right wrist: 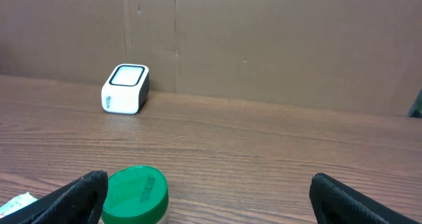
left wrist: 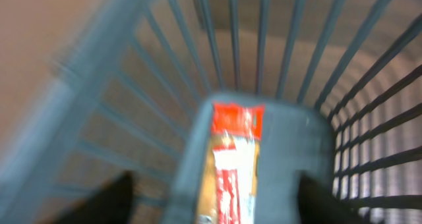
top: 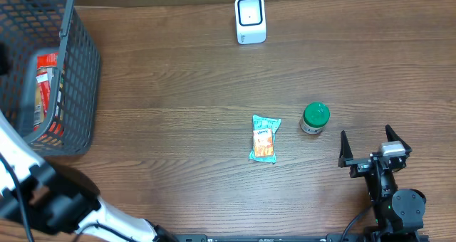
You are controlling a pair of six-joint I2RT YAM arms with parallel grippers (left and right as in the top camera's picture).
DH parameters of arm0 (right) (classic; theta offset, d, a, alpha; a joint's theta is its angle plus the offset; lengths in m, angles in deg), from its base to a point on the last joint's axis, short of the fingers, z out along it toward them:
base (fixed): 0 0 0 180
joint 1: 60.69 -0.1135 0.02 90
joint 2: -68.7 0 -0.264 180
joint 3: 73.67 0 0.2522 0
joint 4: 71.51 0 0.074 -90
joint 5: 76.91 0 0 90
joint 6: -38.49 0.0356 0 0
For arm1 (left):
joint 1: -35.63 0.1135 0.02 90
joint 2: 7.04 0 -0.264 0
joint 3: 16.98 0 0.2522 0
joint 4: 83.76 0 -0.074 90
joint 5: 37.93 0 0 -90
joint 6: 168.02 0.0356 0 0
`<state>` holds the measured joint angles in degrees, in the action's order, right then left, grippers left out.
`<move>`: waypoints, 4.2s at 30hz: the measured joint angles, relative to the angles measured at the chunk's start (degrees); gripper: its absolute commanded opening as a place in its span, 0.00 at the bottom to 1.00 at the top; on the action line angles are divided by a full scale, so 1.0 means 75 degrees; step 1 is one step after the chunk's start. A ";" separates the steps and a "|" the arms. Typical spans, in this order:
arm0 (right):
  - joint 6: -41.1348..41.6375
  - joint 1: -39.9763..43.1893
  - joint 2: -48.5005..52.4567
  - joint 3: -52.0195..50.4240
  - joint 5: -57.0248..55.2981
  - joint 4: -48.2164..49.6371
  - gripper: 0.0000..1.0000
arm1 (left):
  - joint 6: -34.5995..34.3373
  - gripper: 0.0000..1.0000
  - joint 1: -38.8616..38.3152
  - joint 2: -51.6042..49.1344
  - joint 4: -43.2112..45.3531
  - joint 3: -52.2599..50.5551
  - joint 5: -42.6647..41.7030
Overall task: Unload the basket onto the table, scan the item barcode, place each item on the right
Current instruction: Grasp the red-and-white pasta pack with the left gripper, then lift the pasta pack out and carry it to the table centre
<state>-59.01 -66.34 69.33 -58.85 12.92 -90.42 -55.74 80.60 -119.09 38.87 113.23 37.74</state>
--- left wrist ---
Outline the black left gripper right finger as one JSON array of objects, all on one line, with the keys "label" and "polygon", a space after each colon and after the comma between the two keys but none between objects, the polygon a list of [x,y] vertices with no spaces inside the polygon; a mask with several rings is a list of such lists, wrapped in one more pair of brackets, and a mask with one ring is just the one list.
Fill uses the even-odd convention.
[{"label": "black left gripper right finger", "polygon": [[306,173],[300,174],[297,209],[301,224],[371,224]]}]

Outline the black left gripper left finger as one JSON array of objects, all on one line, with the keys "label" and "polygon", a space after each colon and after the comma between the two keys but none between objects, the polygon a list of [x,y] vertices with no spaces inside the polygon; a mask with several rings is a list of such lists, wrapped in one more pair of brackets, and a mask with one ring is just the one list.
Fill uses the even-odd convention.
[{"label": "black left gripper left finger", "polygon": [[135,177],[125,171],[112,183],[105,185],[89,199],[60,215],[54,224],[126,224],[135,201]]}]

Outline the long orange pasta packet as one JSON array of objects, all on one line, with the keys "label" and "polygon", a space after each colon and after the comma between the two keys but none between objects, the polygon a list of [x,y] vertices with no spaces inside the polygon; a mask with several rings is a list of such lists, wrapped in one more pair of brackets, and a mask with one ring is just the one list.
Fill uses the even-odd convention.
[{"label": "long orange pasta packet", "polygon": [[264,113],[263,104],[213,104],[195,223],[254,223]]}]

